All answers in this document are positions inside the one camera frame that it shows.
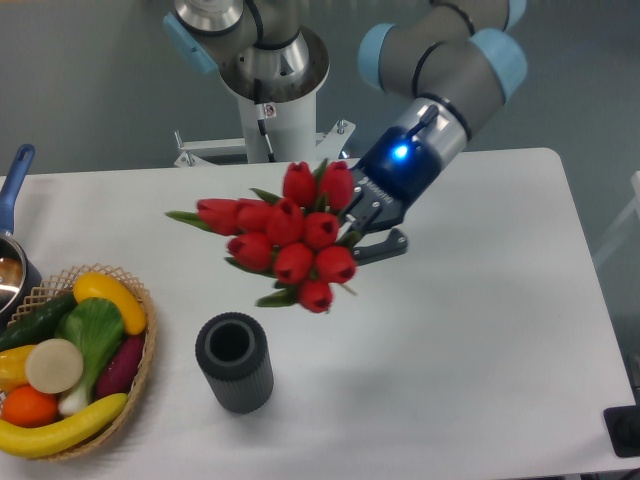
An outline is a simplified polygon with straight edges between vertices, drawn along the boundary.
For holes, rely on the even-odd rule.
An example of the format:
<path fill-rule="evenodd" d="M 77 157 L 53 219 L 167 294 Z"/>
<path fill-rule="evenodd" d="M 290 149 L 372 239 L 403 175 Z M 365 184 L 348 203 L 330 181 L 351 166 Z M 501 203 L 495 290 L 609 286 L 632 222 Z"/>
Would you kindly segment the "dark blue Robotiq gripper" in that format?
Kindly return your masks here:
<path fill-rule="evenodd" d="M 408 238 L 394 227 L 404 221 L 409 208 L 443 170 L 441 157 L 407 130 L 393 126 L 351 168 L 358 189 L 346 207 L 347 220 L 355 231 L 384 231 L 378 243 L 353 248 L 357 265 L 367 265 L 403 255 Z"/>

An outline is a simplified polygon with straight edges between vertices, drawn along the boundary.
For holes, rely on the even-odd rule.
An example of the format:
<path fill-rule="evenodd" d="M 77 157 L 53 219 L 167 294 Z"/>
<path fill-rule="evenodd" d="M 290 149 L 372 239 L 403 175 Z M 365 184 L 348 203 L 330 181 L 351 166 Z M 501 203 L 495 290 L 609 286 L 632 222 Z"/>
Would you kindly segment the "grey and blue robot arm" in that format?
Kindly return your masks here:
<path fill-rule="evenodd" d="M 435 1 L 414 26 L 379 24 L 362 39 L 362 79 L 410 106 L 353 168 L 348 229 L 387 233 L 355 248 L 357 263 L 406 251 L 407 210 L 523 82 L 527 61 L 508 31 L 525 8 L 522 1 Z M 295 2 L 177 1 L 163 25 L 188 64 L 218 72 L 235 96 L 250 162 L 340 153 L 339 131 L 316 130 L 328 52 L 301 24 Z"/>

